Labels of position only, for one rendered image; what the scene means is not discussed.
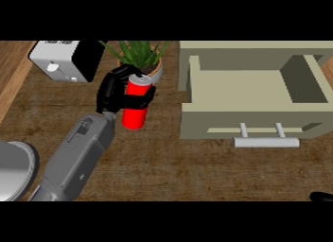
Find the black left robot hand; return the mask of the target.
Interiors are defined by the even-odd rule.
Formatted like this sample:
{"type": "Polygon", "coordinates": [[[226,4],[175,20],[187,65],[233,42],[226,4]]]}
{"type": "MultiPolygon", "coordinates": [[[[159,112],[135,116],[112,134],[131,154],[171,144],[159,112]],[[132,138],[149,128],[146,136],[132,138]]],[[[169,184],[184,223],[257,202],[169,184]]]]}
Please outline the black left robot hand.
{"type": "MultiPolygon", "coordinates": [[[[113,112],[118,113],[122,109],[125,109],[127,105],[127,97],[125,97],[125,87],[128,84],[128,78],[132,75],[144,75],[141,69],[132,64],[124,64],[118,67],[104,77],[100,90],[97,93],[97,112],[113,112]]],[[[156,94],[156,87],[153,86],[147,94],[146,98],[146,107],[149,107],[150,102],[153,101],[156,94]]]]}

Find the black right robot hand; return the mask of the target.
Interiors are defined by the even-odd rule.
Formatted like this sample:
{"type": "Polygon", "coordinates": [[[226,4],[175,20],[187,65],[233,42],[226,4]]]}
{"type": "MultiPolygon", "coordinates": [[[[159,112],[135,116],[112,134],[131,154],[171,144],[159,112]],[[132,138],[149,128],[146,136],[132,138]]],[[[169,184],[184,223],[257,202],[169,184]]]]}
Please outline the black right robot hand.
{"type": "Polygon", "coordinates": [[[325,192],[313,192],[310,198],[311,201],[333,201],[333,194],[325,192]]]}

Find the red can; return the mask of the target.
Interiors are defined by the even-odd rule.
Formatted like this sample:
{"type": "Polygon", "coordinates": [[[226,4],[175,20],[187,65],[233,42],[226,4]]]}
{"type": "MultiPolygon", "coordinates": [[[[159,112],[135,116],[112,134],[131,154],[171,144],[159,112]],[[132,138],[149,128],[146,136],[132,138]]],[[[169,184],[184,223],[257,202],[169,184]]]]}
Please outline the red can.
{"type": "Polygon", "coordinates": [[[138,130],[144,126],[147,107],[146,94],[153,87],[152,78],[146,75],[132,75],[128,80],[127,105],[122,114],[122,125],[130,130],[138,130]]]}

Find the beige open drawer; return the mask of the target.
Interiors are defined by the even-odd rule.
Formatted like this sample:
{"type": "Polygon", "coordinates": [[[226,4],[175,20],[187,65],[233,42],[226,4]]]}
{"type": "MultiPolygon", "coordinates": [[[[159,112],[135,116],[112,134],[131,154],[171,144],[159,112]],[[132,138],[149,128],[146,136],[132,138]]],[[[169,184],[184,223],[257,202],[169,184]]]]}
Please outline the beige open drawer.
{"type": "Polygon", "coordinates": [[[333,131],[333,90],[316,57],[291,57],[279,70],[206,71],[190,57],[189,101],[181,137],[230,139],[248,126],[252,137],[316,138],[333,131]]]}

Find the potted green plant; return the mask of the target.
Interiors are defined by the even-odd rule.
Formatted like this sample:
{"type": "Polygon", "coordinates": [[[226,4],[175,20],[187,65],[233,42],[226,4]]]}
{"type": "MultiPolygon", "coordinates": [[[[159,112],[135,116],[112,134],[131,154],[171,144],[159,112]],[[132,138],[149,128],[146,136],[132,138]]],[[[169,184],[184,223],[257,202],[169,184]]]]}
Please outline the potted green plant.
{"type": "Polygon", "coordinates": [[[168,50],[169,41],[158,42],[156,46],[150,41],[119,41],[121,51],[112,48],[107,41],[100,41],[100,43],[118,57],[119,64],[135,65],[152,78],[153,83],[158,83],[165,72],[162,56],[168,50]]]}

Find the white and black toaster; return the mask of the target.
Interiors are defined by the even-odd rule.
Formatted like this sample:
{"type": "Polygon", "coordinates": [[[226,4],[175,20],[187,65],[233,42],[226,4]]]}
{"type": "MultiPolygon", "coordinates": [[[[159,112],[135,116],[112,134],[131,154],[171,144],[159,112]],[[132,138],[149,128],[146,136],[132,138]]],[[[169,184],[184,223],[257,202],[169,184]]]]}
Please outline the white and black toaster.
{"type": "Polygon", "coordinates": [[[39,41],[29,59],[53,80],[93,82],[104,51],[99,41],[39,41]]]}

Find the beige cabinet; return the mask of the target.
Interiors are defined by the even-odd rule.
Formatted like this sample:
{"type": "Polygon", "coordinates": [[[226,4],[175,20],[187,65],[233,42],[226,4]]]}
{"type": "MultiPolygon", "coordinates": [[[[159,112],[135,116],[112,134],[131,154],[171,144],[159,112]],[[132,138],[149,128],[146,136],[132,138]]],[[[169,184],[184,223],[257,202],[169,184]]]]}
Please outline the beige cabinet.
{"type": "Polygon", "coordinates": [[[333,57],[333,41],[181,41],[178,90],[187,90],[190,57],[203,70],[280,70],[295,55],[317,57],[325,65],[333,57]]]}

